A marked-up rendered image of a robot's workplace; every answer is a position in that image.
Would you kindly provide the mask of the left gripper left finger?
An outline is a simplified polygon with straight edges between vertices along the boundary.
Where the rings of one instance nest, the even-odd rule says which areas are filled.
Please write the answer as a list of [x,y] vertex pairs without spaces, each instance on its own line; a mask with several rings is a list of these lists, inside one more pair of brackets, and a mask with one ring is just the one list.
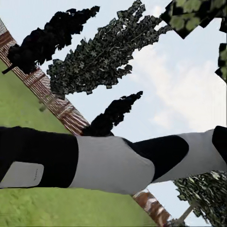
[[25,143],[21,126],[0,131],[0,182]]

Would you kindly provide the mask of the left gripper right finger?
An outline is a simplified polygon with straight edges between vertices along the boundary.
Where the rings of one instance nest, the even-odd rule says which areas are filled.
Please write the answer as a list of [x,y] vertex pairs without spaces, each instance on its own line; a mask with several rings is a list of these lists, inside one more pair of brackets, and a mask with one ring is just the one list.
[[227,164],[227,128],[216,126],[212,136],[212,143]]

